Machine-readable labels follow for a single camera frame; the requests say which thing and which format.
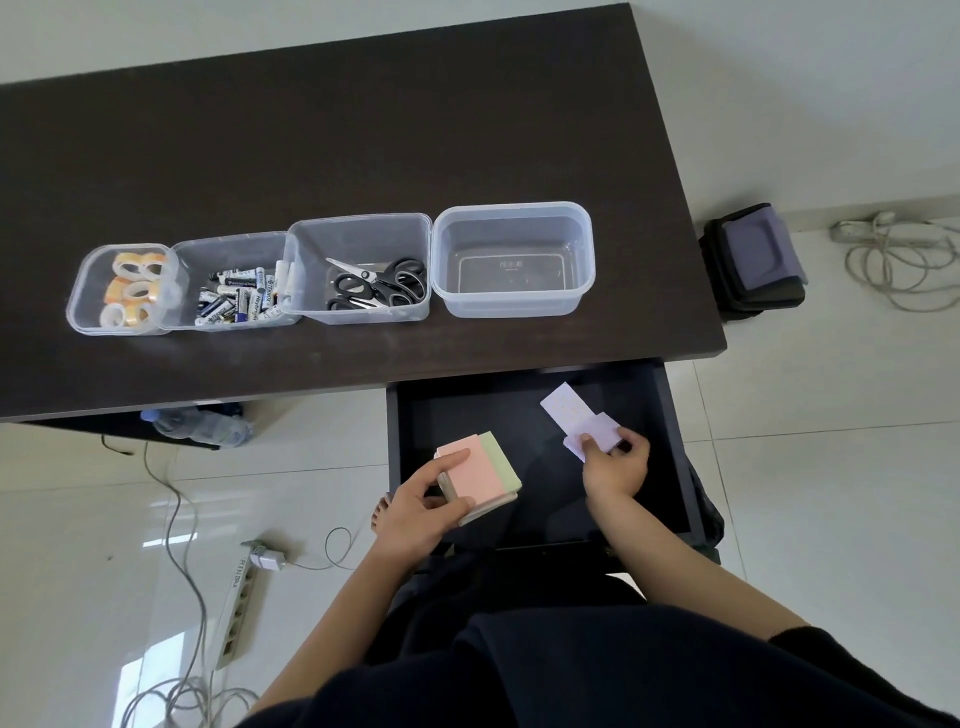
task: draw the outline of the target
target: white wall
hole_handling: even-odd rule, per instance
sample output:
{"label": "white wall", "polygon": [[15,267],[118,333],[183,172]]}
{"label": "white wall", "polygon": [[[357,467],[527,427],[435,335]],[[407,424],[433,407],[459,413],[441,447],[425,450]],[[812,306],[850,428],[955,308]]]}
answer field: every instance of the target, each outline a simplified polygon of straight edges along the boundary
{"label": "white wall", "polygon": [[[3,0],[0,82],[595,4]],[[795,211],[960,192],[954,0],[634,8],[695,218],[760,199]]]}

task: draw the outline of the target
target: clear plastic box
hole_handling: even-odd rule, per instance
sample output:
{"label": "clear plastic box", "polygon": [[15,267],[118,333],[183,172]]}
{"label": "clear plastic box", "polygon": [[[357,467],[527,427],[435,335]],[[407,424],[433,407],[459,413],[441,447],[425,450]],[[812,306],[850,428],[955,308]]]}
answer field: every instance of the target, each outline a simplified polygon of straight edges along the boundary
{"label": "clear plastic box", "polygon": [[[282,231],[255,232],[187,240],[173,248],[165,245],[102,246],[92,251],[80,266],[66,308],[67,321],[75,330],[90,336],[140,336],[176,330],[212,333],[294,324],[300,316],[284,313],[273,319],[240,324],[196,325],[200,289],[215,285],[210,280],[210,274],[231,268],[261,266],[273,269],[276,262],[283,258],[285,238],[286,233]],[[120,253],[158,253],[166,256],[166,263],[157,280],[157,300],[150,303],[151,316],[137,326],[104,328],[100,323],[101,312],[106,305],[104,296],[116,278],[113,261]]]}
{"label": "clear plastic box", "polygon": [[590,216],[568,202],[451,207],[430,258],[432,287],[462,318],[562,316],[596,278]]}
{"label": "clear plastic box", "polygon": [[[374,324],[421,321],[430,312],[430,218],[418,212],[301,220],[286,236],[283,259],[290,264],[280,309],[325,324]],[[401,257],[416,257],[426,266],[426,296],[420,303],[362,310],[328,311],[343,273],[328,257],[383,271]]]}
{"label": "clear plastic box", "polygon": [[[166,256],[166,264],[159,277],[159,294],[155,303],[150,303],[151,315],[137,326],[105,328],[100,317],[107,305],[104,296],[108,286],[117,274],[113,270],[113,261],[120,253],[144,255],[156,253]],[[166,310],[180,307],[182,290],[186,275],[180,270],[180,263],[172,251],[165,245],[104,245],[84,258],[80,272],[73,284],[70,300],[66,306],[66,320],[75,330],[89,336],[142,336],[166,333],[160,328],[160,321]]]}
{"label": "clear plastic box", "polygon": [[214,287],[216,281],[210,275],[230,269],[247,270],[262,267],[268,271],[283,259],[286,233],[252,232],[223,237],[208,237],[202,240],[186,240],[173,247],[180,262],[183,304],[171,307],[163,314],[160,325],[172,331],[191,330],[210,333],[242,331],[247,328],[282,327],[295,324],[300,316],[284,313],[274,319],[257,319],[238,324],[197,326],[197,299],[200,289]]}

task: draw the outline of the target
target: person's left hand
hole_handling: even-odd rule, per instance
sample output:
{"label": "person's left hand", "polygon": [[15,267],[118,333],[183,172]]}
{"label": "person's left hand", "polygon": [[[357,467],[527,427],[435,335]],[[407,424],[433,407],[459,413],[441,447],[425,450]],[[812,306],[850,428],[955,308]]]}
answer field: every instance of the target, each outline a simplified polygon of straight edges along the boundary
{"label": "person's left hand", "polygon": [[377,519],[376,541],[370,553],[400,563],[405,569],[412,569],[429,556],[444,533],[456,526],[476,502],[471,497],[459,497],[433,507],[434,499],[423,494],[436,482],[437,475],[460,465],[469,455],[469,449],[462,449],[431,460],[397,488],[390,507]]}

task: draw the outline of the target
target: tiled floor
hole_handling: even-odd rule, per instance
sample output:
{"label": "tiled floor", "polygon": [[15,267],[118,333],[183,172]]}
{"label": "tiled floor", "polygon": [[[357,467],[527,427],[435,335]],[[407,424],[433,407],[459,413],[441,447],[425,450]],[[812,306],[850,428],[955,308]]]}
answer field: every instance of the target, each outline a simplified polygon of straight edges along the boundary
{"label": "tiled floor", "polygon": [[[687,455],[727,522],[721,559],[899,687],[960,712],[960,309],[901,314],[846,278],[824,235],[795,243],[810,276],[801,308],[729,326],[715,359],[668,365]],[[261,402],[251,416],[244,448],[150,450],[199,509],[198,538],[173,548],[189,546],[211,631],[239,542],[265,537],[317,567],[345,526],[349,567],[387,488],[382,390]],[[111,443],[137,456],[0,425],[0,552],[30,565],[0,590],[0,724],[100,728],[124,666],[147,687],[181,669],[196,635],[196,601],[158,542],[169,494],[144,482],[142,445]],[[190,530],[184,508],[172,536]],[[330,555],[348,542],[334,533]],[[347,576],[258,576],[221,677],[262,691]]]}

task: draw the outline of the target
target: desk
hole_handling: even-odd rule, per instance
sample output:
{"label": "desk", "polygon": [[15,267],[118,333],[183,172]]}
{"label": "desk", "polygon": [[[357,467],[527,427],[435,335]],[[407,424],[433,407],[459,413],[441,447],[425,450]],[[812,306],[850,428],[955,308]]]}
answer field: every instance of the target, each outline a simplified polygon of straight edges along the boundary
{"label": "desk", "polygon": [[[572,200],[597,277],[571,315],[89,337],[107,243]],[[630,6],[0,88],[0,420],[243,400],[726,347]]]}

